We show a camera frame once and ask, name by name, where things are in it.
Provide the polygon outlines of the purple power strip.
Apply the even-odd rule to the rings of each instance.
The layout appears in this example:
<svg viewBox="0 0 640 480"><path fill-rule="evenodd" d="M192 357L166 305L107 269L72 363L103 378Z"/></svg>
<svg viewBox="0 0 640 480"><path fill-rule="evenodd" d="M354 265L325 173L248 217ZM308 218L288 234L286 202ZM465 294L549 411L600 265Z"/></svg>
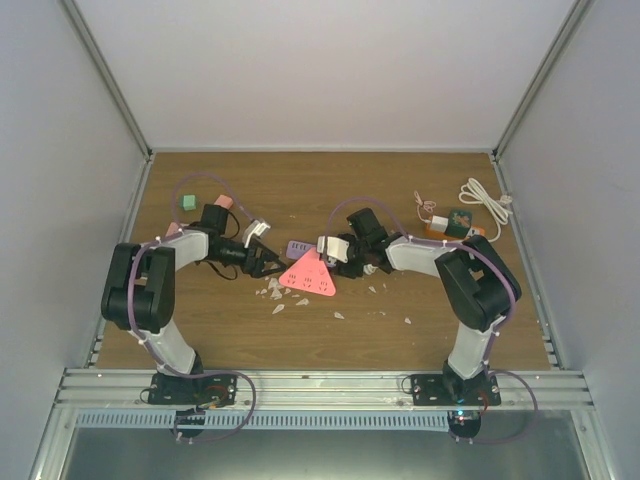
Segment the purple power strip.
<svg viewBox="0 0 640 480"><path fill-rule="evenodd" d="M290 260L298 260L308 251L314 250L316 246L311 243L291 240L287 244L285 256Z"/></svg>

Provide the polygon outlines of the pink triangular socket adapter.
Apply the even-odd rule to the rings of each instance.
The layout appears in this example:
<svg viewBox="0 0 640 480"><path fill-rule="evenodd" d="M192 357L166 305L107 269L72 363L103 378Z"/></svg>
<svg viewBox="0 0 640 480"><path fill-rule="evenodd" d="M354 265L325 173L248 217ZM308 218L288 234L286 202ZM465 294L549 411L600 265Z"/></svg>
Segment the pink triangular socket adapter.
<svg viewBox="0 0 640 480"><path fill-rule="evenodd" d="M278 279L287 288L333 297L336 287L327 265L316 249L307 251Z"/></svg>

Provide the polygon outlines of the pink cylindrical plug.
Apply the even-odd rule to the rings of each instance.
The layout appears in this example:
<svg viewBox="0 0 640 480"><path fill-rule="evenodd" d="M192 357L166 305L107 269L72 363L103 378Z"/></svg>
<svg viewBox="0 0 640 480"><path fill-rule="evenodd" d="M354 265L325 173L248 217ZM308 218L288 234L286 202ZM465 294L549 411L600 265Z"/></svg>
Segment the pink cylindrical plug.
<svg viewBox="0 0 640 480"><path fill-rule="evenodd" d="M214 204L226 210L231 210L234 205L234 201L231 197L226 195L219 195Z"/></svg>

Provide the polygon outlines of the green plug adapter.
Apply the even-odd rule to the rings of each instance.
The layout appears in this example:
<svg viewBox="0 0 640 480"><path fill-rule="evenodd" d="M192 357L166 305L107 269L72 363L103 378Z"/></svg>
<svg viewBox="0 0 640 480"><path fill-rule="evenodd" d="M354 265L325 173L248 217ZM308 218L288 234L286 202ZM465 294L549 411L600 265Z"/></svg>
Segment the green plug adapter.
<svg viewBox="0 0 640 480"><path fill-rule="evenodd" d="M181 195L179 197L178 205L185 212L194 211L198 206L197 196L195 194Z"/></svg>

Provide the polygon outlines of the pink cube socket adapter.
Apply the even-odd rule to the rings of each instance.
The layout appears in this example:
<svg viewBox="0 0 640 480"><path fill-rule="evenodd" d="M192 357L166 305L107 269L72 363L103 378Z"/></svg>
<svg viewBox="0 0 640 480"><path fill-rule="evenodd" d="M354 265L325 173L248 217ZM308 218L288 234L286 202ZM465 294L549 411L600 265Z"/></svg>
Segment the pink cube socket adapter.
<svg viewBox="0 0 640 480"><path fill-rule="evenodd" d="M182 229L182 225L181 224L177 224L175 222L171 222L169 224L169 227L167 228L167 231L165 233L165 237L170 237L172 235L175 235L175 234L179 233L181 229Z"/></svg>

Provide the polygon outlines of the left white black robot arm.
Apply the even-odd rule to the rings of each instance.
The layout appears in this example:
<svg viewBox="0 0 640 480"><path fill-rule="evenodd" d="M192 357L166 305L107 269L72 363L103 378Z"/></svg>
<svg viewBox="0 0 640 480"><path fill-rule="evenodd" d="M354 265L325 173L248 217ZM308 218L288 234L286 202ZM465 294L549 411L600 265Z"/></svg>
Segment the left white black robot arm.
<svg viewBox="0 0 640 480"><path fill-rule="evenodd" d="M113 251L101 300L102 317L128 332L156 363L157 372L173 376L171 391L185 404L206 391L200 356L183 338L175 320L176 273L206 264L225 280L240 273L264 278L287 269L279 255L261 242L270 226L255 220L240 240L226 235L236 216L215 204L201 218L147 243L120 243Z"/></svg>

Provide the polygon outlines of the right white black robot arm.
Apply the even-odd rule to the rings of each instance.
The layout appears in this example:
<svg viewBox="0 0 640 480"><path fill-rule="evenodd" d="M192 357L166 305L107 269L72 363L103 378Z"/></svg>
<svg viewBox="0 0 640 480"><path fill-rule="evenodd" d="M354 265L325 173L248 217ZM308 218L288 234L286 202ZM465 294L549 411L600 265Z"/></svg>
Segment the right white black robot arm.
<svg viewBox="0 0 640 480"><path fill-rule="evenodd" d="M458 319L455 343L441 374L444 396L464 405L488 383L490 352L511 319L521 287L492 244L482 235L448 242L389 233L370 208L347 217L349 233L317 240L334 271L356 278L371 265L388 274L410 271L441 281Z"/></svg>

